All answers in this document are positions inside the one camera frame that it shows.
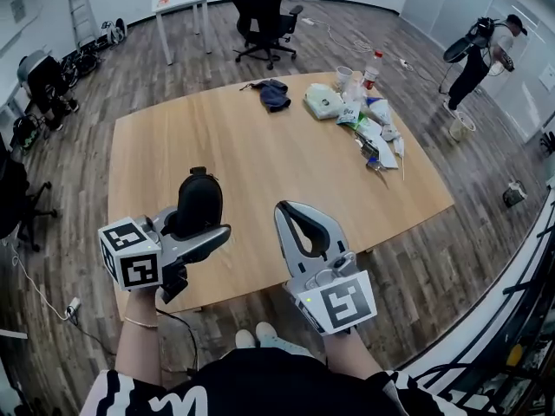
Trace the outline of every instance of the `office chair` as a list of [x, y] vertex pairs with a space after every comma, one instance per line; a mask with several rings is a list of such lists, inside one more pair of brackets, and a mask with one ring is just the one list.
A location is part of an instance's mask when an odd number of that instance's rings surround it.
[[56, 210], [38, 211], [36, 205], [44, 189], [52, 187], [50, 182], [42, 184], [37, 194], [28, 195], [29, 182], [27, 172], [22, 163], [11, 159], [10, 154], [0, 140], [0, 238], [5, 238], [21, 222], [17, 238], [22, 241], [30, 241], [33, 251], [39, 251], [40, 247], [35, 244], [35, 233], [33, 222], [38, 216], [52, 216], [56, 218]]
[[[301, 5], [295, 6], [288, 16], [282, 16], [279, 12], [281, 0], [232, 0], [232, 2], [239, 11], [237, 30], [245, 38], [245, 46], [255, 45], [246, 51], [240, 52], [235, 62], [241, 62], [241, 57], [248, 55], [252, 58], [269, 61], [267, 68], [273, 69], [274, 62], [278, 61], [280, 57], [279, 55], [273, 55], [271, 53], [272, 49], [291, 52], [291, 59], [295, 60], [297, 58], [297, 51], [281, 46], [279, 39], [295, 31], [297, 16], [303, 10]], [[252, 19], [258, 22], [258, 32], [251, 31]], [[286, 37], [285, 41], [289, 42], [290, 39], [290, 37]], [[260, 50], [265, 51], [267, 58], [250, 55]]]

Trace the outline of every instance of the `plastic bottle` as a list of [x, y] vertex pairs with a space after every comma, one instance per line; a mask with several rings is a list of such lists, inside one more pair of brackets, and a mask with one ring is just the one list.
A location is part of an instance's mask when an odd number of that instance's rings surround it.
[[370, 63], [364, 70], [364, 79], [362, 80], [362, 85], [366, 89], [372, 89], [374, 83], [380, 74], [380, 69], [382, 68], [382, 57], [383, 52], [376, 51], [374, 57], [370, 60]]

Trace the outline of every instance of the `chair armrest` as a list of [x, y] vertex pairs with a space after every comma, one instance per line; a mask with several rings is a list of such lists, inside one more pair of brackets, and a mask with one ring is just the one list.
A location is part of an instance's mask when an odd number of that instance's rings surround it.
[[298, 4], [297, 6], [295, 6], [295, 8], [293, 8], [292, 10], [289, 11], [289, 13], [292, 16], [298, 16], [301, 12], [303, 12], [303, 6], [301, 6], [300, 4]]

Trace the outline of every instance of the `black pants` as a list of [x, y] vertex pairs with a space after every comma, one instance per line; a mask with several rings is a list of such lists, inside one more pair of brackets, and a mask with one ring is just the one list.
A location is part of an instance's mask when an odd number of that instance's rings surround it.
[[467, 95], [472, 93], [487, 75], [489, 68], [482, 60], [481, 49], [473, 47], [468, 54], [467, 65], [449, 89], [449, 109], [455, 110]]
[[39, 65], [29, 73], [27, 83], [41, 113], [46, 113], [50, 108], [50, 100], [46, 94], [48, 85], [54, 87], [58, 95], [68, 92], [69, 86], [62, 77], [62, 67], [52, 57], [46, 57]]

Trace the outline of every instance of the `person bending over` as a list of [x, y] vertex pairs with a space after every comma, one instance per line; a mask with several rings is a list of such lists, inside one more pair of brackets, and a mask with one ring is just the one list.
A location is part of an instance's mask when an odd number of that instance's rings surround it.
[[81, 415], [463, 415], [402, 372], [384, 372], [354, 328], [328, 335], [327, 366], [260, 322], [260, 348], [239, 330], [237, 348], [172, 390], [161, 386], [155, 289], [130, 293], [115, 359], [89, 392]]
[[478, 46], [470, 48], [467, 65], [449, 89], [449, 98], [443, 102], [443, 106], [453, 117], [462, 99], [472, 93], [484, 80], [494, 63], [500, 62], [507, 71], [514, 71], [513, 61], [507, 54], [513, 46], [514, 37], [519, 36], [521, 32], [525, 36], [528, 35], [522, 26], [522, 21], [511, 14], [502, 24], [495, 27], [489, 48], [480, 49]]
[[17, 79], [27, 91], [27, 95], [36, 103], [41, 113], [46, 117], [50, 129], [59, 131], [63, 125], [59, 116], [56, 116], [50, 106], [46, 89], [50, 85], [55, 93], [63, 97], [73, 112], [79, 109], [79, 103], [74, 99], [69, 86], [62, 77], [62, 67], [50, 55], [41, 50], [31, 55], [26, 55], [19, 62]]

